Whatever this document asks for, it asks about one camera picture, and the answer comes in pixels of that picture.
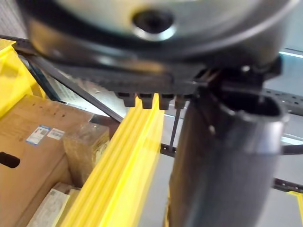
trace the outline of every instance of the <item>yellow rail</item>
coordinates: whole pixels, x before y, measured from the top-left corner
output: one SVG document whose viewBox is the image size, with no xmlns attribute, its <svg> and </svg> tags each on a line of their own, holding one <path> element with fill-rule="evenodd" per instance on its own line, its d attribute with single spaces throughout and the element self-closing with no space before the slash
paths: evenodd
<svg viewBox="0 0 303 227">
<path fill-rule="evenodd" d="M 164 111 L 136 100 L 89 176 L 62 227 L 137 226 L 158 162 Z"/>
</svg>

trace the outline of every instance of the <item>yellow plastic bin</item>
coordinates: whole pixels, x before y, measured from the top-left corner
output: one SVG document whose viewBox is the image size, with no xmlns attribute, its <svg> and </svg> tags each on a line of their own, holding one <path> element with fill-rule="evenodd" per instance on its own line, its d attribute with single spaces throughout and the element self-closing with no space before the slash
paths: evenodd
<svg viewBox="0 0 303 227">
<path fill-rule="evenodd" d="M 14 43 L 0 39 L 0 118 L 25 95 L 45 97 L 12 47 Z"/>
</svg>

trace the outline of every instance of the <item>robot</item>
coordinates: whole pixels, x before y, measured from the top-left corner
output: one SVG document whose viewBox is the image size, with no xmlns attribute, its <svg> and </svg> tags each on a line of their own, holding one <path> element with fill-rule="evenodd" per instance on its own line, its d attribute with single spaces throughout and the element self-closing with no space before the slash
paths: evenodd
<svg viewBox="0 0 303 227">
<path fill-rule="evenodd" d="M 184 108 L 169 183 L 170 227 L 254 227 L 287 111 L 262 92 L 278 76 L 298 0 L 17 0 L 36 51 L 125 106 Z"/>
</svg>

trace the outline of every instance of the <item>barcode label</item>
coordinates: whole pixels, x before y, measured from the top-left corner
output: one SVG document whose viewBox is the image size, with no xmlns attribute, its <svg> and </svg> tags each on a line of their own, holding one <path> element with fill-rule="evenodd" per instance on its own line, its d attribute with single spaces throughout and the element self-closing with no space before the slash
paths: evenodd
<svg viewBox="0 0 303 227">
<path fill-rule="evenodd" d="M 41 135 L 45 135 L 47 132 L 48 132 L 48 130 L 43 129 L 43 130 L 40 132 L 40 134 L 41 134 Z"/>
<path fill-rule="evenodd" d="M 62 136 L 64 135 L 64 131 L 59 130 L 59 129 L 52 129 L 49 133 L 48 133 L 48 137 L 56 139 L 56 140 L 60 140 L 62 138 Z"/>
<path fill-rule="evenodd" d="M 50 127 L 39 125 L 36 130 L 28 137 L 27 142 L 37 145 L 43 137 L 50 131 Z"/>
</svg>

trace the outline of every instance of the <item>metal pole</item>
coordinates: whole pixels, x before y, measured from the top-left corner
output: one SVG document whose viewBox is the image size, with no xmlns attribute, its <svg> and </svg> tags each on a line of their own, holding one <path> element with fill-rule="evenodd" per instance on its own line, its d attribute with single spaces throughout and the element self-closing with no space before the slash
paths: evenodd
<svg viewBox="0 0 303 227">
<path fill-rule="evenodd" d="M 172 149 L 173 149 L 177 126 L 178 126 L 178 122 L 179 122 L 179 118 L 180 118 L 180 113 L 181 113 L 181 109 L 176 109 L 175 121 L 174 121 L 174 125 L 172 128 L 172 133 L 171 133 L 171 138 L 170 138 L 170 143 L 169 143 L 169 152 L 172 152 Z"/>
</svg>

